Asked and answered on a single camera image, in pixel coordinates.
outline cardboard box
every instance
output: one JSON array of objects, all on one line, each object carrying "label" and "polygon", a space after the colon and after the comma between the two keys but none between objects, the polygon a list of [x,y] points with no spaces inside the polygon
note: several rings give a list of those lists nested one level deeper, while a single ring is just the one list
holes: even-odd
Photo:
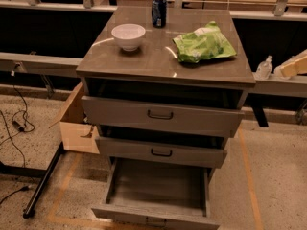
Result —
[{"label": "cardboard box", "polygon": [[81,104],[83,95],[84,88],[79,83],[60,109],[51,126],[59,122],[65,150],[99,153],[95,142],[95,137],[99,135],[97,128],[84,123],[85,114]]}]

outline drawer handle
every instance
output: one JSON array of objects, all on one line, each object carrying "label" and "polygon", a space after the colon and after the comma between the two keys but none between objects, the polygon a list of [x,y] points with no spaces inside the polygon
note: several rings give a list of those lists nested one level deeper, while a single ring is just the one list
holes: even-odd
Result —
[{"label": "drawer handle", "polygon": [[161,116],[161,115],[153,115],[152,112],[150,110],[148,110],[147,111],[147,116],[149,116],[152,119],[166,119],[166,120],[170,120],[170,119],[173,119],[174,113],[172,111],[169,116]]},{"label": "drawer handle", "polygon": [[170,157],[172,156],[173,152],[170,150],[170,153],[169,154],[161,154],[161,153],[155,153],[154,152],[154,149],[151,150],[151,154],[153,156],[160,156],[160,157]]}]

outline white bowl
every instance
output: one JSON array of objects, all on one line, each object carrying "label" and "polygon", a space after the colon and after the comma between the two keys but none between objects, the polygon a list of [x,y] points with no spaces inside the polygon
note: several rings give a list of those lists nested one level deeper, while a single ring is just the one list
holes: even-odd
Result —
[{"label": "white bowl", "polygon": [[122,24],[114,27],[111,33],[119,47],[125,51],[134,51],[141,45],[145,32],[145,28],[140,25]]}]

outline crumpled plastic bag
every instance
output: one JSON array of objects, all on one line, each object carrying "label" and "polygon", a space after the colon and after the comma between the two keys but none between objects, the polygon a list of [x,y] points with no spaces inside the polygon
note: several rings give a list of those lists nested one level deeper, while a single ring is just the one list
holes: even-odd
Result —
[{"label": "crumpled plastic bag", "polygon": [[215,21],[192,33],[173,38],[178,49],[179,62],[198,63],[203,59],[228,58],[237,55],[236,51],[221,33]]}]

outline chest of drawers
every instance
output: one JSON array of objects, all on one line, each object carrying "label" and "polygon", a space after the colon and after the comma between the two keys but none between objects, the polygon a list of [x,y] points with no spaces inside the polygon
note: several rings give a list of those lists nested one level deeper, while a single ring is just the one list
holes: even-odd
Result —
[{"label": "chest of drawers", "polygon": [[[224,162],[224,146],[255,82],[226,11],[169,10],[168,16],[170,23],[156,29],[149,8],[119,8],[77,69],[87,92],[84,112],[97,126],[100,153],[110,164],[104,202],[92,209],[99,218],[217,229],[210,219],[209,180]],[[176,35],[213,19],[237,57],[192,67],[165,50],[174,47]],[[136,52],[106,40],[122,23],[147,29]]]}]

